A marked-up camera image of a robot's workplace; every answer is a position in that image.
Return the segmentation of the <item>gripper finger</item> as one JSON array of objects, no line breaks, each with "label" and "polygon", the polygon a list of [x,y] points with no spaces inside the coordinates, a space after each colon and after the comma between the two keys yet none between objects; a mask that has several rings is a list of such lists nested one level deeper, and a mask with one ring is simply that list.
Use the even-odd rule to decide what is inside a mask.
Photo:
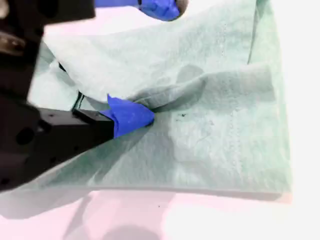
[{"label": "gripper finger", "polygon": [[107,97],[102,111],[40,109],[37,174],[107,141],[150,125],[155,114],[142,104]]},{"label": "gripper finger", "polygon": [[138,0],[95,0],[96,8],[138,7]]},{"label": "gripper finger", "polygon": [[181,11],[175,0],[139,0],[138,9],[145,15],[160,21],[173,21]]}]

